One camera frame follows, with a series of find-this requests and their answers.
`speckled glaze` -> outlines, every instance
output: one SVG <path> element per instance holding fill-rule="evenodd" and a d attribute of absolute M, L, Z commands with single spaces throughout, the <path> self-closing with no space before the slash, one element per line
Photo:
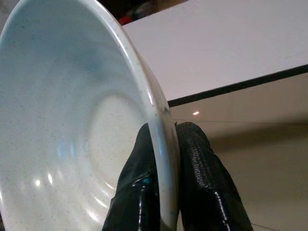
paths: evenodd
<path fill-rule="evenodd" d="M 177 221 L 168 104 L 121 26 L 94 0 L 21 0 L 0 37 L 0 210 L 6 231 L 100 231 L 148 123 L 161 227 Z"/>

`beige tile floor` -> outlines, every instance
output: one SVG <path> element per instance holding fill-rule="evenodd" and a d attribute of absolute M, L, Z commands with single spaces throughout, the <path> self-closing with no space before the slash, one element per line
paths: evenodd
<path fill-rule="evenodd" d="M 308 230 L 307 86 L 304 74 L 171 109 L 208 135 L 256 231 Z"/>

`white ceramic bowl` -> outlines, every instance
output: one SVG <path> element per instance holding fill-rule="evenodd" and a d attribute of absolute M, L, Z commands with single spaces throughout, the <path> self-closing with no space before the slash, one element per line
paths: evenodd
<path fill-rule="evenodd" d="M 178 146 L 155 77 L 98 2 L 21 0 L 0 37 L 6 231 L 100 231 L 144 123 L 174 230 Z"/>

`red object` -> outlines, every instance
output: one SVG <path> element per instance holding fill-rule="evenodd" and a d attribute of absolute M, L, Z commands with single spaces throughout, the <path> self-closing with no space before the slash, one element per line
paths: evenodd
<path fill-rule="evenodd" d="M 119 18 L 118 21 L 119 21 L 119 23 L 120 23 L 121 25 L 125 25 L 125 24 L 131 22 L 131 18 L 128 17 L 128 16 L 123 16 L 122 18 Z"/>

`white table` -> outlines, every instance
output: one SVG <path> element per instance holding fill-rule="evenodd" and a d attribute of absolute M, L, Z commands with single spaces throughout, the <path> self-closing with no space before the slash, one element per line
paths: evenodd
<path fill-rule="evenodd" d="M 189 0 L 124 29 L 174 106 L 308 72 L 307 23 L 307 0 Z"/>

